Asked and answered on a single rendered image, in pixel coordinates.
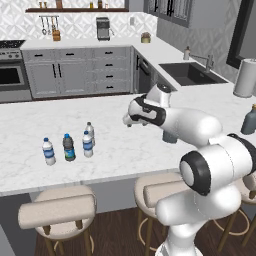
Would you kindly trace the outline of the black framed panel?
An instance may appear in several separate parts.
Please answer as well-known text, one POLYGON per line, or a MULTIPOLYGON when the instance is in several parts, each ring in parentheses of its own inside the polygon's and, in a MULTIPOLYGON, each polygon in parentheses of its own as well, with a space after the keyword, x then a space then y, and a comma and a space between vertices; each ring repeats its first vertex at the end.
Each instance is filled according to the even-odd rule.
POLYGON ((242 0, 238 17, 236 20, 234 33, 232 36, 226 63, 233 68, 238 69, 244 57, 240 54, 242 49, 245 32, 249 23, 249 18, 253 9, 255 0, 242 0))

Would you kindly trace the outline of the dark bottle blue cap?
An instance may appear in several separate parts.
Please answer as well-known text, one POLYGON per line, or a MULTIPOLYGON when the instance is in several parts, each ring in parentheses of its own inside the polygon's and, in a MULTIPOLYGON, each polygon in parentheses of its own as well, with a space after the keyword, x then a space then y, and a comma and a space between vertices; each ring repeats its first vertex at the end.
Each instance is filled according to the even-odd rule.
POLYGON ((72 137, 68 133, 64 135, 62 144, 64 148, 65 160, 69 162, 74 161, 76 158, 74 142, 72 137))

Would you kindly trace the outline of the dark grey glass bottle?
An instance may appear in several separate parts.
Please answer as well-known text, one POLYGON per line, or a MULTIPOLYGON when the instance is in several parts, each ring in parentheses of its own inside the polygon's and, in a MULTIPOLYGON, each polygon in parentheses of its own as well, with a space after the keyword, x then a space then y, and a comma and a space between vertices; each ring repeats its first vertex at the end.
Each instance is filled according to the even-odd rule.
POLYGON ((252 109, 244 118, 241 133, 244 135, 253 134, 256 131, 256 104, 252 105, 252 109))

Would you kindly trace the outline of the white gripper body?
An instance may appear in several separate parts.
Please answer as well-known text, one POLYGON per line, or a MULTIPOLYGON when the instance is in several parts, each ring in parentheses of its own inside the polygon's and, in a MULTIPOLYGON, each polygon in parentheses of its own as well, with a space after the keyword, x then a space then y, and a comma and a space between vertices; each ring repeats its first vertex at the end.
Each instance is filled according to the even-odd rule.
POLYGON ((146 126, 148 125, 148 122, 142 119, 139 119, 137 121, 132 120, 130 115, 128 113, 126 113, 123 116, 123 123, 127 126, 127 127, 132 127, 133 125, 137 125, 137 124, 141 124, 142 126, 146 126))

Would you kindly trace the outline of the grey tap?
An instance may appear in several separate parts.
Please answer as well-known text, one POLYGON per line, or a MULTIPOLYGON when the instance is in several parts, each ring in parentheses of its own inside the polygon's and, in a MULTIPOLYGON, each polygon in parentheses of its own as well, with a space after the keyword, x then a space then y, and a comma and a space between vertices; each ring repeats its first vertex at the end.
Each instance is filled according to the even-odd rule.
POLYGON ((210 70, 213 68, 213 65, 214 65, 213 55, 212 54, 209 54, 207 57, 190 54, 190 57, 195 57, 195 58, 199 58, 199 59, 205 60, 206 61, 205 72, 206 73, 210 73, 210 70))

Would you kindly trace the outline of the grey cupboard run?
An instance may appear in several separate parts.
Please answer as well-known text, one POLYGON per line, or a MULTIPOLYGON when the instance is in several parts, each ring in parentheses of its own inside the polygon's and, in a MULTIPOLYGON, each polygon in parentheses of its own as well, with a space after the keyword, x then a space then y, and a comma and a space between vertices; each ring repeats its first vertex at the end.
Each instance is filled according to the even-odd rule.
POLYGON ((130 91, 130 47, 22 51, 34 98, 130 91))

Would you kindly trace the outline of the grey coffee machine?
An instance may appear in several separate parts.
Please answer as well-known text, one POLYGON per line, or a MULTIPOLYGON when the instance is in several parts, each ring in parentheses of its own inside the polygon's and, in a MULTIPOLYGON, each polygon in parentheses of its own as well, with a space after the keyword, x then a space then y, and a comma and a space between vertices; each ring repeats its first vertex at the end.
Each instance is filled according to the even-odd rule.
POLYGON ((110 40, 110 21, 108 17, 97 17, 96 18, 97 27, 97 39, 99 41, 109 41, 110 40))

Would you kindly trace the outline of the white bottle blue label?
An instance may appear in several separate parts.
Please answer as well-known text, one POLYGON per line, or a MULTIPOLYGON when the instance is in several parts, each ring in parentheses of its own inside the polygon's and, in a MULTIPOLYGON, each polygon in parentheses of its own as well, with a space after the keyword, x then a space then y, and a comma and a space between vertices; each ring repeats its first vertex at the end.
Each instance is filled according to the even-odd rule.
POLYGON ((87 158, 92 157, 93 156, 92 136, 89 134, 87 130, 84 131, 82 142, 83 142, 84 156, 87 158))
POLYGON ((47 137, 44 138, 42 150, 43 150, 46 164, 49 166, 54 165, 56 163, 55 153, 54 153, 53 145, 47 137))

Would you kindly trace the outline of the white paper towel roll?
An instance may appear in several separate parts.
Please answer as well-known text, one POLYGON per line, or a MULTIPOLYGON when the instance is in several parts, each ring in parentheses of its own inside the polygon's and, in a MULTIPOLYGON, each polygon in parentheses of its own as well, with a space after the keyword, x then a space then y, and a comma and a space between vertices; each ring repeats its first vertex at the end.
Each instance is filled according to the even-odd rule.
POLYGON ((250 98, 256 86, 256 59, 244 59, 239 67, 233 94, 250 98))

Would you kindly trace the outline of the dark sink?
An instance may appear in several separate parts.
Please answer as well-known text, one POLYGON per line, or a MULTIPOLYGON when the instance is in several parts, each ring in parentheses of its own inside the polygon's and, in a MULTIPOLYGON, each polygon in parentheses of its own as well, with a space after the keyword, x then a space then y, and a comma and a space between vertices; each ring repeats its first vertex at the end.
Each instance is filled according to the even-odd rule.
POLYGON ((181 86, 222 84, 225 80, 218 75, 205 71, 205 68, 196 62, 166 63, 163 68, 181 86))

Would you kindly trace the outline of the dark wooden shelf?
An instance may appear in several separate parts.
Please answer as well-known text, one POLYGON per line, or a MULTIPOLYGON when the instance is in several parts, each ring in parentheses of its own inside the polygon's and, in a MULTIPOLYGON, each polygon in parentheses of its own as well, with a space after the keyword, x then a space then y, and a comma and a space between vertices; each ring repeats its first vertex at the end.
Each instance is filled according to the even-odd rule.
POLYGON ((26 13, 129 12, 126 8, 28 8, 26 13))

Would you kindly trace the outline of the rail with hanging tools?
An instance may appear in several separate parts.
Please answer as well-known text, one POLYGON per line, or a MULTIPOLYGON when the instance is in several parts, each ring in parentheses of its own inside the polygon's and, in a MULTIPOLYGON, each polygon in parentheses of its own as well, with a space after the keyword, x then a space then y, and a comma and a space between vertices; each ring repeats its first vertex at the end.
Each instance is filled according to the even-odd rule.
POLYGON ((40 15, 43 35, 51 35, 58 29, 58 18, 58 15, 40 15))

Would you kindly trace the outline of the beige stool wooden legs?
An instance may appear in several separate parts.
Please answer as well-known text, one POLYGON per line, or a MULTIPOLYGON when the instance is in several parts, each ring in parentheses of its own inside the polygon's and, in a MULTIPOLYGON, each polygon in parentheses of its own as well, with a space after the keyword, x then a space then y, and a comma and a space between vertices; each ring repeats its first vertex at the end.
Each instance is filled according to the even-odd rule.
POLYGON ((144 247, 144 256, 156 249, 150 246, 155 206, 160 199, 187 190, 188 186, 176 172, 140 177, 135 181, 134 199, 138 207, 137 240, 144 247))
MULTIPOLYGON (((241 193, 241 202, 248 205, 256 206, 256 171, 253 174, 250 174, 240 180, 237 180, 235 182, 235 185, 237 186, 241 193)), ((229 235, 243 236, 242 246, 245 246, 247 244, 253 231, 256 229, 256 214, 254 215, 253 220, 249 221, 249 218, 245 214, 245 212, 242 209, 238 209, 229 217, 225 228, 221 227, 216 220, 214 220, 214 223, 223 232, 217 247, 217 250, 221 252, 229 235), (239 233, 233 233, 231 231, 231 228, 238 213, 241 213, 245 217, 247 226, 244 231, 239 233)))
POLYGON ((49 256, 65 255, 63 242, 84 235, 86 256, 92 256, 94 242, 89 228, 96 215, 96 196, 85 185, 41 192, 18 211, 21 229, 34 228, 46 243, 49 256))

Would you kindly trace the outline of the grey bottle white cap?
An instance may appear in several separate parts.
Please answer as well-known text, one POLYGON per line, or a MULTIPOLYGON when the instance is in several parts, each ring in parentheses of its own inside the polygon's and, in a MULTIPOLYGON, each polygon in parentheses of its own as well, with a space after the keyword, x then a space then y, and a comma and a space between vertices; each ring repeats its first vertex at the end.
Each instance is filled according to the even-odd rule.
POLYGON ((92 144, 95 146, 95 136, 94 136, 94 127, 91 122, 87 122, 85 130, 88 131, 88 134, 92 137, 92 144))

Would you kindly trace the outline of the steel oven with hob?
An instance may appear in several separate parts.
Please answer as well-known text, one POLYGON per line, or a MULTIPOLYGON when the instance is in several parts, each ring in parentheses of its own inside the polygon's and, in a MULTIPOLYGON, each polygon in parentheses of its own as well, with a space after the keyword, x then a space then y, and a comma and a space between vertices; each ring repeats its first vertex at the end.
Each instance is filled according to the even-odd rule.
POLYGON ((20 47, 24 40, 0 40, 0 103, 31 101, 20 47))

